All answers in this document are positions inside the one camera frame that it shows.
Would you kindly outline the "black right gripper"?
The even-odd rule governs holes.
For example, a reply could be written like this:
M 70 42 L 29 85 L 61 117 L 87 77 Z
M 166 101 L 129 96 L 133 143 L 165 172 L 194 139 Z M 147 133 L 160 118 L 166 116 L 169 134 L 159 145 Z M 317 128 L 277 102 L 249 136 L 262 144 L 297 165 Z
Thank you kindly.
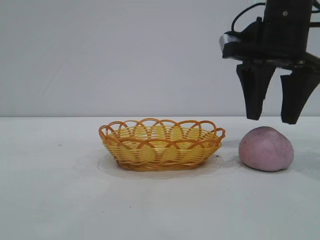
M 311 21 L 312 14 L 320 11 L 320 3 L 317 0 L 267 0 L 264 6 L 263 18 L 241 32 L 241 51 L 246 60 L 294 70 L 280 78 L 281 120 L 295 125 L 320 84 L 320 59 L 307 52 L 310 28 L 320 26 Z M 275 70 L 272 65 L 251 62 L 237 65 L 248 119 L 260 119 Z

